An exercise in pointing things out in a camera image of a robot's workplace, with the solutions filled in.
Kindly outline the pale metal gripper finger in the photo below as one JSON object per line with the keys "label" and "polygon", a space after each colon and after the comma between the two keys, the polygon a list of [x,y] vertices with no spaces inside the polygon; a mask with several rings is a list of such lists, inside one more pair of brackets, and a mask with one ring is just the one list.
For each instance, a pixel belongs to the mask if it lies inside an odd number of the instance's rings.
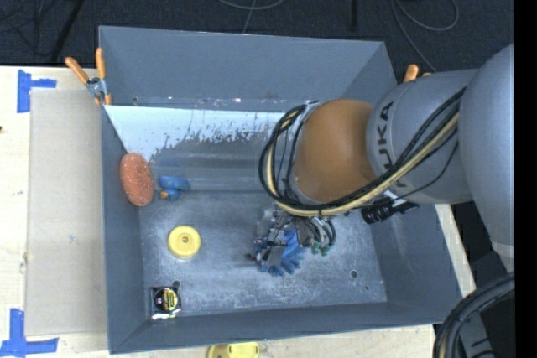
{"label": "pale metal gripper finger", "polygon": [[268,250],[268,256],[266,258],[266,265],[268,268],[286,268],[287,262],[286,251],[288,247],[286,246],[272,246]]}
{"label": "pale metal gripper finger", "polygon": [[274,214],[271,211],[265,211],[261,218],[258,220],[255,237],[257,239],[263,239],[268,236],[274,224]]}

